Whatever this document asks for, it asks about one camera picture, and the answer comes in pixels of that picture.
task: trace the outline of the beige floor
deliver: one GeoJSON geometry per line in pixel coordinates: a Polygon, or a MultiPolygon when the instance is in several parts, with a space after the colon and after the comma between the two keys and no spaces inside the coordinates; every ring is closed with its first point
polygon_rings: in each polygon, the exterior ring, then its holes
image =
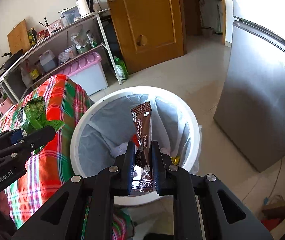
{"type": "MultiPolygon", "coordinates": [[[[202,128],[202,150],[199,157],[199,173],[215,174],[235,195],[257,216],[260,217],[265,197],[271,193],[280,168],[280,161],[263,173],[258,173],[238,152],[224,133],[213,121],[228,70],[230,48],[220,43],[221,36],[206,40],[189,37],[187,54],[152,66],[129,77],[122,85],[110,73],[107,74],[109,87],[92,95],[94,101],[122,88],[132,86],[155,86],[169,90],[181,97],[193,110],[202,128]]],[[[275,190],[271,196],[282,195],[285,199],[285,158],[275,190]]],[[[142,239],[144,232],[158,232],[167,228],[172,232],[172,199],[162,200],[135,209],[130,209],[133,220],[146,222],[142,232],[135,239],[142,239]]]]}

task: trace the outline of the metal pin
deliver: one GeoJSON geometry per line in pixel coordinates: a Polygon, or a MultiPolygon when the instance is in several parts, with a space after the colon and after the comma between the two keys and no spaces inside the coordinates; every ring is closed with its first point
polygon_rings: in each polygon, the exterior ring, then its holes
{"type": "Polygon", "coordinates": [[[216,176],[214,174],[208,174],[207,175],[207,180],[209,181],[215,181],[216,180],[216,176]]]}
{"type": "Polygon", "coordinates": [[[73,183],[79,182],[80,180],[81,180],[81,177],[78,176],[78,175],[75,175],[75,176],[72,177],[72,182],[73,183]]]}
{"type": "Polygon", "coordinates": [[[171,170],[171,171],[178,171],[178,166],[177,165],[170,165],[169,166],[169,170],[171,170]]]}
{"type": "Polygon", "coordinates": [[[117,166],[110,166],[108,170],[110,172],[116,172],[116,171],[118,171],[118,167],[117,166]]]}

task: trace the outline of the plaid tablecloth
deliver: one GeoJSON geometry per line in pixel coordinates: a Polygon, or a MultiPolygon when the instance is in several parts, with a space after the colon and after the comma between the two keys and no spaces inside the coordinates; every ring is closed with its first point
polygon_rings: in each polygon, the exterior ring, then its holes
{"type": "MultiPolygon", "coordinates": [[[[5,193],[11,208],[10,216],[19,228],[64,182],[73,176],[70,163],[70,142],[73,131],[91,106],[86,92],[65,75],[55,75],[27,95],[0,121],[0,132],[20,128],[17,111],[32,98],[43,96],[48,120],[62,120],[65,126],[56,133],[37,155],[26,162],[27,173],[10,185],[5,193]]],[[[125,214],[113,215],[113,239],[124,239],[125,214]]]]}

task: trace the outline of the refrigerator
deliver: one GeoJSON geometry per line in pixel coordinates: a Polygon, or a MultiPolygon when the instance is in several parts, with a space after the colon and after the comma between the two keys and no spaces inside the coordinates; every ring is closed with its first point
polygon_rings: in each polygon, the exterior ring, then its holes
{"type": "Polygon", "coordinates": [[[233,0],[233,15],[214,120],[261,172],[285,156],[285,0],[233,0]]]}

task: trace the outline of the coffee packet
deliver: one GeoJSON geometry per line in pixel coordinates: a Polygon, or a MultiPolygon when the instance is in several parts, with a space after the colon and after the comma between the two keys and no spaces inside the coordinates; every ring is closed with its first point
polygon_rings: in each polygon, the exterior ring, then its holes
{"type": "Polygon", "coordinates": [[[151,106],[145,102],[131,109],[140,147],[135,156],[133,190],[152,192],[151,106]]]}

